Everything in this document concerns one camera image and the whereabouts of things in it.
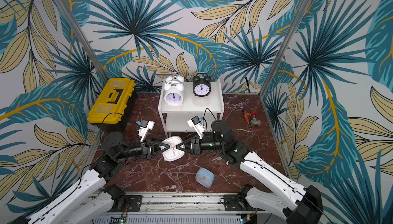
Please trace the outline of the cream square alarm clock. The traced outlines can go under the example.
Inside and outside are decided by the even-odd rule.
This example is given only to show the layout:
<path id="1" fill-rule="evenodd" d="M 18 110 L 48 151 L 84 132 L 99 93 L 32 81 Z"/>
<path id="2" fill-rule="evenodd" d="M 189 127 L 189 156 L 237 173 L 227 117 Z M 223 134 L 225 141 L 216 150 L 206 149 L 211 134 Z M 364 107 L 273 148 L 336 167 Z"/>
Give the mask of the cream square alarm clock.
<path id="1" fill-rule="evenodd" d="M 169 148 L 162 153 L 165 161 L 173 162 L 185 155 L 184 151 L 177 148 L 177 145 L 182 142 L 183 140 L 179 136 L 172 136 L 162 141 L 163 144 L 169 145 Z"/>

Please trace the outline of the light blue square alarm clock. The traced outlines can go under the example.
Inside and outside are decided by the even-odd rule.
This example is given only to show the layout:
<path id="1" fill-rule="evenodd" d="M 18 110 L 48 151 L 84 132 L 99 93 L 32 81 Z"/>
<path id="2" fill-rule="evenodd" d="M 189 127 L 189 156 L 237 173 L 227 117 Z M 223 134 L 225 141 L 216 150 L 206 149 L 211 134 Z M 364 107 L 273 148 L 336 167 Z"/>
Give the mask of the light blue square alarm clock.
<path id="1" fill-rule="evenodd" d="M 215 180 L 215 175 L 205 168 L 200 168 L 196 175 L 195 180 L 206 188 L 210 188 Z"/>

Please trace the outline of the black twin-bell alarm clock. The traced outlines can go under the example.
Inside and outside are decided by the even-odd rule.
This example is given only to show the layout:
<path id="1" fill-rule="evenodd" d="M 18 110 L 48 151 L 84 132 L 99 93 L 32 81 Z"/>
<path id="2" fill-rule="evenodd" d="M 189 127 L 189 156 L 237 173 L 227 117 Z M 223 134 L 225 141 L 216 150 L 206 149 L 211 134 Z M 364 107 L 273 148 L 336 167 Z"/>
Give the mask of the black twin-bell alarm clock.
<path id="1" fill-rule="evenodd" d="M 206 97 L 211 92 L 211 76 L 205 72 L 199 72 L 192 78 L 192 90 L 196 97 Z"/>

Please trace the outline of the white twin-bell alarm clock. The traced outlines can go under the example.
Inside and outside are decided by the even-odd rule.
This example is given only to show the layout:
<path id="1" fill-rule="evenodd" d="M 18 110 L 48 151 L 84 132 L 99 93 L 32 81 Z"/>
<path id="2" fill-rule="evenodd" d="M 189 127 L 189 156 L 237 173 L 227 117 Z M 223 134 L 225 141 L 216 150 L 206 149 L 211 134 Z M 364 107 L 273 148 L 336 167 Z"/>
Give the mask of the white twin-bell alarm clock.
<path id="1" fill-rule="evenodd" d="M 184 84 L 185 78 L 182 75 L 177 75 L 177 76 L 168 76 L 165 78 L 165 83 L 170 83 L 170 82 L 177 82 L 177 83 L 182 83 Z"/>

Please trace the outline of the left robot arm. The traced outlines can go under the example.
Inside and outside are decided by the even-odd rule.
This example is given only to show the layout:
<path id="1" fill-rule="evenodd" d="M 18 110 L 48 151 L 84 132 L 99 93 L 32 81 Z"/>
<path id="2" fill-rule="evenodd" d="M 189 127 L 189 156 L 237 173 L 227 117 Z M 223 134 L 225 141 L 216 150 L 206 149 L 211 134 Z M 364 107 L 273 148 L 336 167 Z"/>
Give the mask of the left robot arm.
<path id="1" fill-rule="evenodd" d="M 142 157 L 152 159 L 170 148 L 158 140 L 131 144 L 124 140 L 122 133 L 113 132 L 101 143 L 102 157 L 92 163 L 88 170 L 70 188 L 29 217 L 20 216 L 15 224 L 86 224 L 100 214 L 125 204 L 125 192 L 115 185 L 106 188 L 92 203 L 82 202 L 102 188 L 124 168 L 122 159 Z"/>

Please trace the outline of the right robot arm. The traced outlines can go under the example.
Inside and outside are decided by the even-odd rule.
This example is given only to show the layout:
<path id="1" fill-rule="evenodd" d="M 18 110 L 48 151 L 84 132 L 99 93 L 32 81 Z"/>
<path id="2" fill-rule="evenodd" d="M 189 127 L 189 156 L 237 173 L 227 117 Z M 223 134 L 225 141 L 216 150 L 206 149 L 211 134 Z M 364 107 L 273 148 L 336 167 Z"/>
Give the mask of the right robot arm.
<path id="1" fill-rule="evenodd" d="M 237 194 L 240 206 L 267 211 L 288 224 L 319 223 L 323 204 L 316 187 L 305 187 L 270 166 L 249 146 L 237 141 L 224 120 L 212 122 L 213 134 L 210 137 L 204 136 L 202 118 L 195 116 L 187 124 L 197 132 L 197 136 L 179 144 L 179 150 L 191 155 L 219 151 L 227 164 L 240 168 L 270 189 L 266 193 L 256 187 L 245 186 Z"/>

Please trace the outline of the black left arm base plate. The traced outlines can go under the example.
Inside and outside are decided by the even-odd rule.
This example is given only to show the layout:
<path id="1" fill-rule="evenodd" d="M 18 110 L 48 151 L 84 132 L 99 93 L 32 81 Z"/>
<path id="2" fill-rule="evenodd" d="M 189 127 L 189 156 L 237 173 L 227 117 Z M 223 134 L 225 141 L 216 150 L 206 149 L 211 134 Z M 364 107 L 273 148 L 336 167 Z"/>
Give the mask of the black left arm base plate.
<path id="1" fill-rule="evenodd" d="M 126 212 L 137 213 L 140 212 L 142 205 L 142 195 L 126 195 L 125 206 L 127 207 Z"/>

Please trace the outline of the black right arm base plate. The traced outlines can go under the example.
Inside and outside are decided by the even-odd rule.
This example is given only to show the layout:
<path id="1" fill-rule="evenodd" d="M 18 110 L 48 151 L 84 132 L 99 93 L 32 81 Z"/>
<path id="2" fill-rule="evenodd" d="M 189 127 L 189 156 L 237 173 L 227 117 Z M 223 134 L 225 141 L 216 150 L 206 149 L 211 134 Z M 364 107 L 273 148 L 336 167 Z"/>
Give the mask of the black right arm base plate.
<path id="1" fill-rule="evenodd" d="M 251 207 L 246 202 L 246 199 L 238 194 L 225 194 L 220 199 L 220 202 L 224 205 L 225 211 L 263 211 L 263 209 Z"/>

